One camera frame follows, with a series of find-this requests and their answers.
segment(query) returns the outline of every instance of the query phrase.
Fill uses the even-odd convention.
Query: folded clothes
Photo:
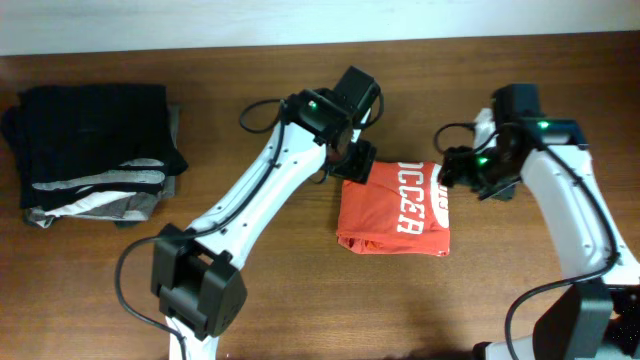
[[[440,165],[375,162],[366,185],[344,181],[338,243],[358,254],[449,254]]]
[[[22,208],[49,211],[109,190],[157,194],[187,167],[164,86],[43,86],[19,97],[1,130],[16,155]]]

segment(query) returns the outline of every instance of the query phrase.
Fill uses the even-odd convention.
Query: wooden surface
[[[148,223],[117,230],[65,219],[41,230],[21,222],[14,160],[0,141],[0,357],[166,357],[168,335],[119,307],[116,257],[167,222],[187,226],[253,162],[268,136],[237,126],[246,105],[333,86],[350,64],[384,90],[385,116],[364,133],[383,160],[439,161],[431,145],[439,126],[473,119],[505,84],[538,83],[546,113],[580,121],[600,189],[640,254],[639,44],[638,33],[610,33],[2,58],[3,109],[39,84],[166,84],[183,106],[178,146],[190,168]],[[466,139],[452,131],[445,141]],[[243,270],[249,298],[218,356],[382,359],[503,339],[510,303],[560,276],[540,211],[518,192],[510,203],[479,203],[468,189],[451,191],[448,257],[359,256],[336,243],[340,183],[304,184],[254,247]],[[129,258],[125,292],[160,318],[150,254]],[[515,334],[529,333],[557,296],[526,303]]]

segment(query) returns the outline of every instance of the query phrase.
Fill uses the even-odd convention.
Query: white wall
[[[0,0],[0,55],[640,29],[640,0]]]

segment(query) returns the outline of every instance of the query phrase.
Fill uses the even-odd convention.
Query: stack of folded clothes
[[[174,195],[187,163],[175,145],[179,109],[167,107],[164,86],[42,86],[19,98],[0,129],[16,157],[27,223],[137,223]]]

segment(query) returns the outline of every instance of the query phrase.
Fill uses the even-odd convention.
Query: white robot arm
[[[454,125],[474,130],[474,149],[441,151],[441,131],[437,133],[435,145],[445,157],[441,182],[470,185],[481,200],[505,201],[513,197],[516,183],[524,183],[542,210],[565,280],[516,300],[507,314],[507,341],[477,345],[476,358],[640,358],[635,330],[640,322],[640,265],[600,194],[578,124],[547,118],[540,112],[536,87],[526,84],[498,90],[493,114],[482,115],[475,124]],[[512,342],[516,308],[537,293],[561,286],[570,288],[536,323],[533,335]],[[613,312],[620,315],[616,320],[610,320]]]
[[[378,98],[378,115],[369,120]],[[240,270],[266,225],[303,181],[320,169],[367,181],[376,149],[358,137],[380,118],[383,106],[378,84],[354,67],[333,90],[291,95],[281,101],[264,150],[217,204],[187,231],[168,225],[157,237],[125,250],[116,267],[118,299],[137,318],[174,335],[172,360],[215,359],[218,336],[247,297]],[[135,312],[120,291],[124,257],[147,242],[155,245],[151,291],[160,299],[167,326]]]

